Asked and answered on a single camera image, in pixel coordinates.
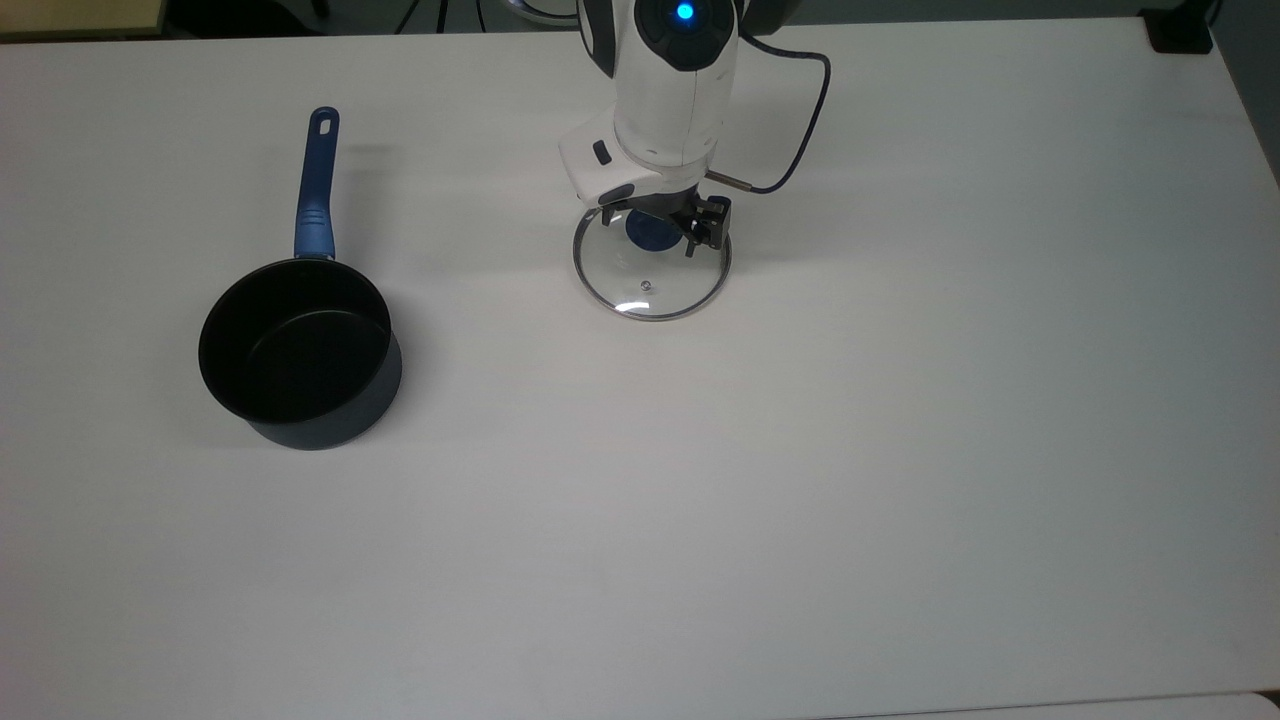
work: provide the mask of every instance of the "black cable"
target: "black cable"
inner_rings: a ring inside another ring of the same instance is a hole
[[[440,12],[435,15],[435,35],[444,32],[444,15],[449,14],[449,0],[440,0]]]
[[[408,12],[404,13],[403,18],[401,18],[401,24],[396,26],[396,35],[399,35],[401,31],[404,29],[404,26],[408,24],[408,19],[413,15],[413,10],[417,9],[417,1],[419,0],[413,0],[413,3],[408,6]]]
[[[540,18],[545,18],[548,20],[576,20],[577,19],[577,10],[575,10],[575,12],[567,14],[567,15],[558,15],[556,13],[548,13],[547,10],[539,10],[538,8],[534,8],[532,5],[530,5],[527,3],[525,3],[525,8],[527,8],[529,10],[532,10],[535,15],[538,15]]]
[[[773,47],[772,45],[765,45],[764,42],[760,42],[754,36],[750,36],[745,32],[741,35],[742,40],[745,40],[748,45],[755,47],[756,50],[760,50],[762,53],[768,53],[769,55],[777,55],[778,58],[792,58],[796,60],[818,60],[819,63],[822,63],[822,73],[823,73],[822,91],[818,92],[818,101],[813,106],[813,117],[809,118],[809,127],[808,129],[804,131],[804,140],[800,141],[800,149],[796,150],[796,156],[795,159],[791,160],[791,167],[787,168],[787,172],[786,174],[782,176],[782,179],[771,184],[769,187],[750,186],[745,188],[756,195],[768,195],[771,192],[776,192],[778,188],[785,186],[788,179],[791,179],[791,174],[796,172],[797,167],[800,167],[800,159],[804,158],[804,151],[808,150],[809,147],[809,140],[813,137],[813,129],[818,127],[818,115],[822,114],[822,106],[827,101],[827,90],[831,87],[831,58],[827,58],[822,53],[797,53],[794,50],[782,50],[780,47]]]

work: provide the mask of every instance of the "black saucepan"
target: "black saucepan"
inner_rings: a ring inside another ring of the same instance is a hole
[[[365,275],[334,260],[329,191],[338,111],[311,114],[293,258],[232,286],[200,333],[209,392],[268,439],[298,450],[369,429],[399,388],[390,314]]]

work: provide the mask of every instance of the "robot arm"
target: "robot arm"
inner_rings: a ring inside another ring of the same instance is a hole
[[[582,44],[614,79],[617,101],[561,140],[588,208],[666,219],[718,249],[730,201],[703,200],[733,86],[739,35],[771,33],[799,0],[579,0]]]

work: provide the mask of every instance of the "black object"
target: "black object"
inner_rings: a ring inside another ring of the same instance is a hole
[[[604,74],[613,77],[618,65],[618,38],[613,33],[613,0],[580,0],[585,18],[577,19],[582,47]]]
[[[324,35],[270,0],[169,0],[165,19],[196,37],[207,38]]]
[[[200,373],[224,407],[298,450],[369,429],[399,388],[401,350],[378,288],[333,260],[329,190],[338,111],[311,114],[294,258],[228,290],[200,333]]]
[[[609,155],[609,149],[604,146],[604,141],[603,140],[596,140],[595,142],[593,142],[591,143],[591,150],[595,151],[595,159],[602,165],[608,165],[609,163],[613,161],[613,156]]]
[[[631,193],[636,191],[636,186],[631,183],[620,184],[613,190],[605,192],[599,197],[602,205],[608,205],[611,202],[617,202],[618,200],[626,200],[631,197]]]
[[[742,15],[741,31],[745,35],[773,35],[800,6],[800,0],[753,0],[746,13],[742,13],[742,0],[733,0]]]
[[[646,223],[643,227],[631,224],[631,218],[636,213],[666,223],[678,233],[678,237],[689,241],[685,247],[685,255],[689,258],[694,256],[694,249],[699,245],[719,250],[728,243],[728,225],[733,202],[719,195],[704,200],[698,195],[698,186],[682,192],[643,195],[617,201],[605,201],[602,196],[600,200],[600,222],[605,225],[612,223],[613,217],[622,210],[632,210],[631,215],[627,217],[627,237],[641,250],[653,250],[662,241],[657,225],[648,224],[648,220],[636,220]]]
[[[708,68],[733,37],[732,0],[636,0],[645,45],[680,72]]]
[[[1156,53],[1171,55],[1208,55],[1213,37],[1204,14],[1221,0],[1185,0],[1172,10],[1146,9],[1138,13],[1147,24],[1147,38]]]

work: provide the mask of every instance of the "background wall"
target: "background wall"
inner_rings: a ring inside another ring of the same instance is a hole
[[[390,33],[412,4],[412,0],[330,0],[332,15],[323,20],[311,10],[310,0],[280,1],[307,26],[333,35]],[[440,3],[421,0],[403,32],[435,32]],[[489,32],[557,29],[526,22],[503,4],[504,0],[480,0]],[[1144,6],[1176,4],[1171,0],[803,0],[792,23],[1133,17]],[[475,0],[451,0],[444,31],[480,32]],[[1271,172],[1280,177],[1280,0],[1225,0],[1213,35],[1271,163]]]

